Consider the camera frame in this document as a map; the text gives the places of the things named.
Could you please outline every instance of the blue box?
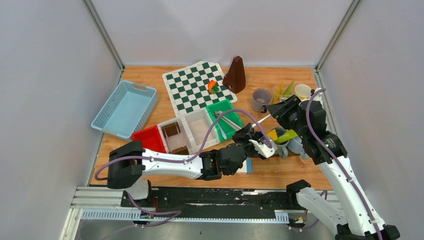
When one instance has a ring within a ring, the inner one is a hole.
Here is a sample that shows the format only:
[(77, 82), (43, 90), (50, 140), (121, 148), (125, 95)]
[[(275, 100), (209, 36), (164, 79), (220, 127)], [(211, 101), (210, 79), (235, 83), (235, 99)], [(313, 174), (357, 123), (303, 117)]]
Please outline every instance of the blue box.
[(91, 127), (131, 141), (131, 135), (143, 129), (158, 103), (155, 88), (121, 81), (97, 114)]

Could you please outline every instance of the green tray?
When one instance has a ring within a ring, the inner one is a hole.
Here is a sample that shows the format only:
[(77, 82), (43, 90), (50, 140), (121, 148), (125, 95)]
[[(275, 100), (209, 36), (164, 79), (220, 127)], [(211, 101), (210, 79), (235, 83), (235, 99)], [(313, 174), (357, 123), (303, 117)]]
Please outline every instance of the green tray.
[[(219, 102), (216, 102), (214, 104), (206, 106), (206, 110), (209, 113), (209, 116), (212, 119), (212, 121), (215, 121), (215, 116), (214, 116), (215, 111), (226, 112), (230, 109), (234, 109), (234, 107), (228, 99), (225, 99), (223, 101), (219, 101)], [(240, 119), (237, 112), (230, 112), (227, 115), (225, 115), (225, 117), (227, 117), (229, 120), (231, 120), (232, 122), (234, 122), (235, 124), (237, 124), (241, 128), (243, 127), (242, 120)], [(236, 130), (234, 130), (231, 126), (229, 126), (224, 120), (219, 120), (218, 123), (222, 127), (222, 130), (224, 130), (224, 133), (226, 135), (226, 140), (231, 139), (233, 137), (234, 133), (236, 132)], [(218, 125), (215, 125), (215, 128), (218, 131), (219, 141), (221, 143), (224, 142), (225, 139), (222, 136), (221, 131), (218, 129)]]

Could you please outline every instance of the plastic bin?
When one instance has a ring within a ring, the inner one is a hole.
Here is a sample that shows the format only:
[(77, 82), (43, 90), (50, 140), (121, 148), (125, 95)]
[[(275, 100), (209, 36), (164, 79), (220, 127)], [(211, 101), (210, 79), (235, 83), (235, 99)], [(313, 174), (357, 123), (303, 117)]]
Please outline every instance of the plastic bin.
[[(215, 111), (226, 112), (226, 111), (228, 111), (230, 109), (234, 109), (234, 107), (233, 107), (233, 105), (231, 104), (231, 102), (228, 99), (225, 99), (223, 101), (220, 101), (220, 102), (211, 104), (209, 106), (206, 106), (206, 110), (209, 113), (209, 116), (212, 119), (212, 121), (215, 121), (215, 116), (214, 116), (214, 112)], [(237, 114), (237, 112), (230, 112), (227, 115), (225, 115), (225, 117), (227, 117), (229, 120), (231, 120), (232, 122), (234, 122), (235, 124), (237, 124), (241, 128), (243, 127), (242, 120), (240, 119), (240, 117)], [(226, 135), (226, 139), (227, 140), (231, 139), (233, 137), (234, 133), (236, 133), (236, 130), (234, 130), (224, 120), (219, 120), (218, 123), (222, 127), (222, 129), (224, 130), (224, 133)], [(215, 128), (216, 128), (216, 130), (218, 132), (220, 142), (226, 141), (223, 138), (223, 136), (221, 134), (221, 131), (218, 129), (218, 125), (215, 125)]]
[(143, 129), (157, 102), (155, 88), (121, 81), (91, 123), (91, 127), (130, 141), (134, 132)]
[(158, 153), (167, 153), (157, 125), (134, 132), (132, 134), (132, 140), (140, 141), (142, 147), (145, 149), (150, 149)]
[[(179, 133), (166, 136), (163, 127), (173, 123), (178, 124)], [(212, 124), (208, 112), (205, 108), (190, 112), (188, 114), (161, 122), (157, 125), (160, 137), (163, 139), (167, 153), (181, 147), (187, 147), (189, 154), (195, 154), (202, 145), (206, 132)], [(220, 143), (217, 130), (214, 128), (207, 137), (204, 148), (208, 148)]]
[[(199, 151), (203, 140), (205, 139), (206, 133), (208, 132), (209, 127), (212, 125), (212, 119), (209, 116), (208, 111), (205, 108), (202, 108), (197, 111), (190, 112), (182, 116), (185, 119), (185, 122), (188, 125), (188, 134), (191, 135), (194, 139), (195, 146), (193, 150), (195, 152)], [(212, 129), (207, 136), (206, 143), (204, 144), (204, 149), (211, 146), (217, 145), (220, 143), (219, 135), (216, 129)]]

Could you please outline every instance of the gray wall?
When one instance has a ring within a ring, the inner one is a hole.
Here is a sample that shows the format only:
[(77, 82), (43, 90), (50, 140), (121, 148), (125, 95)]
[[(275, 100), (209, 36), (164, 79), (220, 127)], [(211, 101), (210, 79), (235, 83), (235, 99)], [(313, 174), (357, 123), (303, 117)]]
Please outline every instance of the gray wall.
[(93, 0), (127, 65), (315, 65), (352, 0)]
[(424, 3), (363, 1), (322, 70), (351, 164), (403, 239), (422, 239)]
[(0, 3), (0, 239), (58, 239), (119, 70), (81, 0)]

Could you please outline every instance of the checkerboard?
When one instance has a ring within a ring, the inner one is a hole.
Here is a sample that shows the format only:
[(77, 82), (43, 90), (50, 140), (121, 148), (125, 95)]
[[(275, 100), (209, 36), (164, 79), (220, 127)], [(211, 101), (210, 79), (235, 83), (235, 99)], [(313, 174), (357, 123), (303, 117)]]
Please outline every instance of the checkerboard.
[[(199, 61), (196, 64), (162, 75), (176, 116), (199, 110), (228, 99), (237, 101), (234, 93), (223, 85), (224, 73), (216, 62)], [(220, 91), (211, 94), (208, 83), (215, 80)]]

